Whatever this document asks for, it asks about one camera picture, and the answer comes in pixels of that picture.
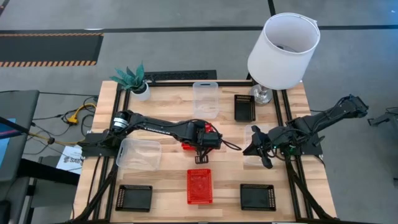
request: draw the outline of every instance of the black floor mat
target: black floor mat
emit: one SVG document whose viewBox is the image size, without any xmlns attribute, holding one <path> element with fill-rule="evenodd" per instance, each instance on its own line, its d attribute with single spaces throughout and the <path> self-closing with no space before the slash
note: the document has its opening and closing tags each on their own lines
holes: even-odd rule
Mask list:
<svg viewBox="0 0 398 224">
<path fill-rule="evenodd" d="M 0 34 L 0 67 L 96 65 L 103 34 Z"/>
</svg>

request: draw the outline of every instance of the white plant pot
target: white plant pot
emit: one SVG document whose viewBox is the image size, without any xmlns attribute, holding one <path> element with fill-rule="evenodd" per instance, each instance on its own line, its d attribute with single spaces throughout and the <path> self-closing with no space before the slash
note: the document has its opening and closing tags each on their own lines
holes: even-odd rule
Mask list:
<svg viewBox="0 0 398 224">
<path fill-rule="evenodd" d="M 148 85 L 148 83 L 145 83 L 145 85 L 147 86 L 147 89 L 143 93 L 137 94 L 137 93 L 134 93 L 133 91 L 131 91 L 131 94 L 133 94 L 134 97 L 136 97 L 139 101 L 146 101 L 150 98 L 149 85 Z"/>
</svg>

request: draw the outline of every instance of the potted plant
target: potted plant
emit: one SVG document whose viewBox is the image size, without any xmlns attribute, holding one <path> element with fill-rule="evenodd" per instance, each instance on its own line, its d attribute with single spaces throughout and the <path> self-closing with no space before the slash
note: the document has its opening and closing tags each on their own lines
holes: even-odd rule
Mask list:
<svg viewBox="0 0 398 224">
<path fill-rule="evenodd" d="M 139 101 L 146 101 L 150 98 L 150 91 L 148 83 L 144 80 L 144 65 L 141 63 L 134 74 L 129 67 L 126 72 L 115 68 L 119 77 L 110 77 L 113 81 L 123 86 L 125 90 L 130 90 L 131 93 L 138 98 Z"/>
</svg>

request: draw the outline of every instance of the lamp base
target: lamp base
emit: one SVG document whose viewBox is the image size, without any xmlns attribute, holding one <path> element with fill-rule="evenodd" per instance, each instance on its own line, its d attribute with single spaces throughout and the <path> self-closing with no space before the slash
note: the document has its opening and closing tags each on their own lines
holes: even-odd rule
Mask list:
<svg viewBox="0 0 398 224">
<path fill-rule="evenodd" d="M 268 88 L 257 84 L 251 88 L 250 95 L 254 96 L 256 103 L 263 105 L 269 103 L 272 99 L 272 92 L 268 90 Z"/>
</svg>

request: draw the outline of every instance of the clear plastic container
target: clear plastic container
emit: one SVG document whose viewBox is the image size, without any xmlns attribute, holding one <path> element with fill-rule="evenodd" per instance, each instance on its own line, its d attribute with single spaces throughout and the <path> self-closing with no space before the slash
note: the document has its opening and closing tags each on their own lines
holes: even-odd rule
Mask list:
<svg viewBox="0 0 398 224">
<path fill-rule="evenodd" d="M 218 84 L 195 82 L 193 84 L 193 115 L 195 118 L 216 118 L 218 108 Z"/>
<path fill-rule="evenodd" d="M 262 133 L 268 133 L 269 130 L 274 128 L 268 124 L 249 124 L 244 127 L 244 148 L 247 148 L 251 143 L 251 136 L 254 132 L 251 130 L 251 126 L 256 125 L 259 127 Z M 260 166 L 262 167 L 261 157 L 259 156 L 244 156 L 243 157 L 243 164 L 247 166 Z"/>
<path fill-rule="evenodd" d="M 158 170 L 162 146 L 157 141 L 123 139 L 116 164 L 119 167 L 139 170 Z"/>
</svg>

